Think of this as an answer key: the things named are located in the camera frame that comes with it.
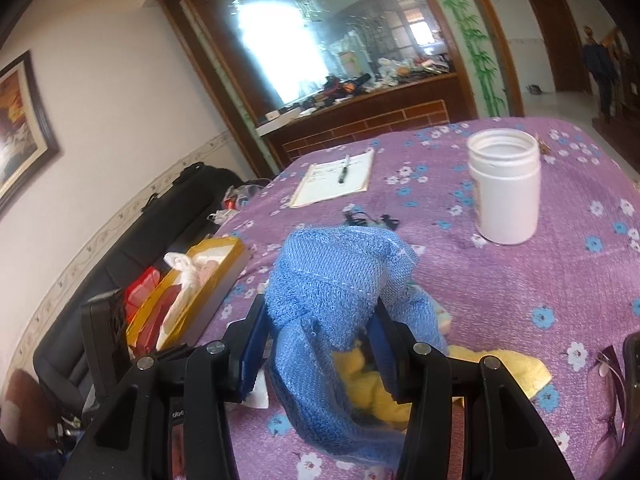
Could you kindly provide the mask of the blue knitted towel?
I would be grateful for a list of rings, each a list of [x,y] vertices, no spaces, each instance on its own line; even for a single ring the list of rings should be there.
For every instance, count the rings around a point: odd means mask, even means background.
[[[430,295],[413,284],[418,261],[396,233],[370,226],[302,229],[282,246],[265,294],[268,374],[299,437],[326,454],[399,463],[404,438],[356,419],[333,356],[354,348],[377,304],[420,341],[448,350]]]

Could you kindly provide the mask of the yellow-rimmed white storage box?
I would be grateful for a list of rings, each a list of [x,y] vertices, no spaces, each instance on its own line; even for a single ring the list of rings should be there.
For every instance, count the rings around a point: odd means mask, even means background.
[[[187,252],[168,252],[169,272],[137,310],[126,331],[136,358],[195,344],[245,269],[250,252],[237,237],[206,238]]]

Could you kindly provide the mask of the red plastic bag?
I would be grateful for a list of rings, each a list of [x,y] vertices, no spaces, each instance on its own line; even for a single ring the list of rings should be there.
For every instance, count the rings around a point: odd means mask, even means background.
[[[160,284],[160,271],[154,266],[147,268],[124,293],[126,321],[130,323],[145,300],[149,298],[152,291]]]

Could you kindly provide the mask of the purple-framed eyeglasses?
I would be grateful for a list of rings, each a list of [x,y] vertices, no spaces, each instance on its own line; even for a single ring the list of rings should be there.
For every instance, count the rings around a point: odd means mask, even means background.
[[[585,476],[599,479],[626,436],[626,384],[613,346],[596,354],[587,376],[587,401],[596,440],[591,445]]]

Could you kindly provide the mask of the purple floral tablecloth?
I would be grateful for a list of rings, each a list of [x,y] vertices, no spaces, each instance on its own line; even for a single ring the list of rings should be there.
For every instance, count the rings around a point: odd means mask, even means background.
[[[596,440],[587,376],[598,351],[639,328],[639,194],[585,131],[557,119],[506,118],[546,146],[538,229],[498,246],[475,225],[466,142],[488,122],[386,133],[300,156],[219,231],[252,256],[204,333],[222,336],[267,285],[292,231],[338,226],[345,211],[389,214],[419,257],[414,280],[451,316],[450,344],[515,350],[544,362],[551,382],[535,408],[578,479]],[[366,192],[290,208],[308,167],[375,151]]]

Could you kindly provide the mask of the black leather sofa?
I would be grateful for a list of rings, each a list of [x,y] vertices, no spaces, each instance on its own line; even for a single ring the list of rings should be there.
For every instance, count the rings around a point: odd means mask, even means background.
[[[58,414],[66,419],[81,418],[93,385],[82,340],[80,307],[102,292],[127,289],[149,268],[166,273],[166,252],[184,252],[216,233],[218,226],[209,216],[222,208],[228,189],[242,183],[229,169],[196,162],[184,168],[166,192],[155,192],[134,207],[137,220],[92,265],[32,358],[39,385]]]

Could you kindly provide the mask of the black hair clip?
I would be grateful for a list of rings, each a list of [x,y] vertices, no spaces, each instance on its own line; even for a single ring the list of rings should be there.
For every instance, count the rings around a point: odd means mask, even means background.
[[[345,226],[366,226],[367,228],[380,228],[395,232],[400,225],[400,222],[389,214],[382,214],[382,216],[374,218],[365,211],[350,210],[345,211],[343,216]]]

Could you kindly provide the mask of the white plastic jar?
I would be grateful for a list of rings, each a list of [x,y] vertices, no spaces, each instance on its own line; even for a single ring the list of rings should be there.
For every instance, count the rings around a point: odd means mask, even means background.
[[[511,128],[485,129],[466,142],[478,232],[498,245],[521,245],[537,231],[541,190],[538,141]]]

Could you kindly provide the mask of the black marker pen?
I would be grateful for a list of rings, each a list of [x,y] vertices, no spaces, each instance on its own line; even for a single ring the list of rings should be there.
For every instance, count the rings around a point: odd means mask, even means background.
[[[342,165],[342,168],[340,170],[340,173],[338,174],[337,182],[339,184],[343,184],[345,182],[346,178],[347,178],[349,162],[350,162],[350,156],[346,155],[345,159],[343,160],[343,165]]]

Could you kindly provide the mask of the white paper notepad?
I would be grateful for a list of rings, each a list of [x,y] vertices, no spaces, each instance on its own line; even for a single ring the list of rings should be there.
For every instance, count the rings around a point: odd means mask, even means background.
[[[348,175],[343,184],[339,184],[337,180],[345,157],[334,162],[313,164],[300,181],[288,206],[303,208],[326,200],[366,192],[372,174],[375,151],[368,148],[361,154],[349,156]]]

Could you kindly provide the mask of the wooden cabinet shelf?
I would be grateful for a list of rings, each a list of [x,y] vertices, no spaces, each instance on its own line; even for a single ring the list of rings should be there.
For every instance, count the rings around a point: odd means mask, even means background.
[[[283,169],[300,156],[322,148],[477,117],[471,91],[458,75],[448,74],[356,96],[295,118],[262,140]]]

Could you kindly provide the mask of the person in dark clothes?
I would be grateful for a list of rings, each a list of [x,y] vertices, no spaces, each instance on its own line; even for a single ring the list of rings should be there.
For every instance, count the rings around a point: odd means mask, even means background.
[[[585,25],[585,43],[582,45],[582,62],[598,87],[601,122],[611,121],[613,103],[613,86],[617,81],[617,73],[608,54],[608,49],[594,39],[593,30]]]

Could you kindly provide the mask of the framed wall painting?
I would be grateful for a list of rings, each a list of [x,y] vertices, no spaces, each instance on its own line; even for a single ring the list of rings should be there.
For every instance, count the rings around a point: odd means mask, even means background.
[[[1,70],[1,212],[58,156],[60,146],[40,96],[32,55]]]

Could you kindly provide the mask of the large wall mirror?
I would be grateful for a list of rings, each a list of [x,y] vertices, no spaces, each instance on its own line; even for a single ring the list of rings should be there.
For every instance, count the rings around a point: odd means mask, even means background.
[[[250,114],[262,120],[336,82],[366,90],[454,71],[427,0],[205,0],[221,53]]]

